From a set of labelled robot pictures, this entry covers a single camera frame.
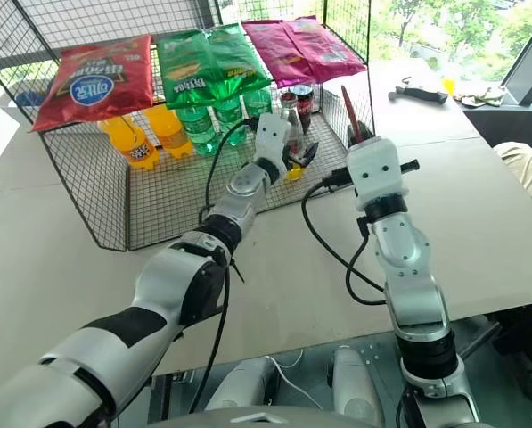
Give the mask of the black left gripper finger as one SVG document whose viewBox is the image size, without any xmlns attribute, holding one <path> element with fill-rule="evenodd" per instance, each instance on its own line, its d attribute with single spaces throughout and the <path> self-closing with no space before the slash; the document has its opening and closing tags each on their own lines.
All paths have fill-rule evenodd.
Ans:
<svg viewBox="0 0 532 428">
<path fill-rule="evenodd" d="M 301 168 L 306 168 L 315 158 L 318 146 L 319 143 L 309 144 L 305 151 L 294 159 L 294 163 L 299 165 Z"/>
</svg>

